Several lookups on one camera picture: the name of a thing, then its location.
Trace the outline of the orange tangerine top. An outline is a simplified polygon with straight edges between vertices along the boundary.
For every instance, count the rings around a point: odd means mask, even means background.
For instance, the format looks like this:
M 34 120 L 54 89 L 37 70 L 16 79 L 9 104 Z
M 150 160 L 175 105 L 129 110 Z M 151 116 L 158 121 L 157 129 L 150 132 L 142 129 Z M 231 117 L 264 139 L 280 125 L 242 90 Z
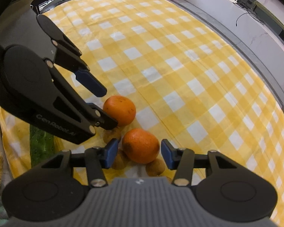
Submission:
M 116 119 L 119 127 L 125 127 L 131 124 L 136 116 L 136 107 L 134 103 L 120 95 L 109 97 L 103 105 L 103 110 L 109 116 Z

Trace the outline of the green cucumber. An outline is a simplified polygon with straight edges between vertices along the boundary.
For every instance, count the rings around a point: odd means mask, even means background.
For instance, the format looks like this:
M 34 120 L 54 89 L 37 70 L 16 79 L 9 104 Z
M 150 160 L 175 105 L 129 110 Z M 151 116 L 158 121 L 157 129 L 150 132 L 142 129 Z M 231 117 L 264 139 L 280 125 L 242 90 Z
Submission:
M 31 168 L 55 155 L 54 136 L 30 125 Z

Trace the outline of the brown longan fruit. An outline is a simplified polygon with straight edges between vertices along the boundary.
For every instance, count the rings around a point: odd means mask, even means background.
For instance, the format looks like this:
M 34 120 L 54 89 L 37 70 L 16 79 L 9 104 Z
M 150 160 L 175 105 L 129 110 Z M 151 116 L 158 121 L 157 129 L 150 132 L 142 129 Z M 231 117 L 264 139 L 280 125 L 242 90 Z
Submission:
M 156 177 L 165 171 L 166 165 L 162 159 L 156 158 L 154 161 L 146 164 L 145 168 L 148 176 Z
M 112 130 L 104 130 L 103 135 L 102 135 L 102 139 L 103 139 L 105 144 L 107 144 L 108 142 L 110 142 L 114 138 L 117 139 L 118 141 L 121 140 L 122 128 L 116 127 Z
M 123 170 L 127 164 L 129 163 L 129 158 L 125 154 L 125 152 L 121 149 L 118 149 L 115 160 L 111 166 L 111 168 L 115 170 Z

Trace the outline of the orange tangerine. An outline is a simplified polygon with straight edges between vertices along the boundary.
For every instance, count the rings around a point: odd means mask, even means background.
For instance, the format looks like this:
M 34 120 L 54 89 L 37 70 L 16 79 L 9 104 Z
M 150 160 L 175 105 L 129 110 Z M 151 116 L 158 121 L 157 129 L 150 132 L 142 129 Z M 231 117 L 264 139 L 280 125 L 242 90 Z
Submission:
M 123 136 L 122 150 L 131 161 L 148 164 L 157 158 L 160 145 L 152 133 L 135 128 Z
M 136 107 L 134 103 L 120 95 L 109 97 L 103 105 L 103 110 L 109 116 L 116 119 L 119 127 L 125 127 L 131 124 L 136 116 Z

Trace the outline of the yellow checkered tablecloth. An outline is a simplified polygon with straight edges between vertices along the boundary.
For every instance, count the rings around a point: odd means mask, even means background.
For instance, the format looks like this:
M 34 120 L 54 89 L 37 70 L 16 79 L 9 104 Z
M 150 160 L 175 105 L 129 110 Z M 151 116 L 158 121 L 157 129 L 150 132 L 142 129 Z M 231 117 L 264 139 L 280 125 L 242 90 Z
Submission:
M 75 74 L 53 64 L 86 102 L 103 110 L 113 95 L 130 99 L 134 121 L 122 128 L 152 133 L 196 154 L 216 150 L 262 177 L 277 191 L 270 217 L 230 222 L 205 211 L 174 170 L 156 177 L 146 164 L 104 169 L 106 187 L 89 190 L 61 218 L 7 226 L 284 226 L 284 113 L 257 73 L 215 32 L 166 0 L 74 0 L 45 14 L 82 52 L 107 89 L 97 97 Z M 31 168 L 30 124 L 0 107 L 3 146 L 13 180 Z M 105 147 L 105 129 L 80 144 L 54 136 L 55 154 Z M 118 149 L 122 150 L 122 138 Z

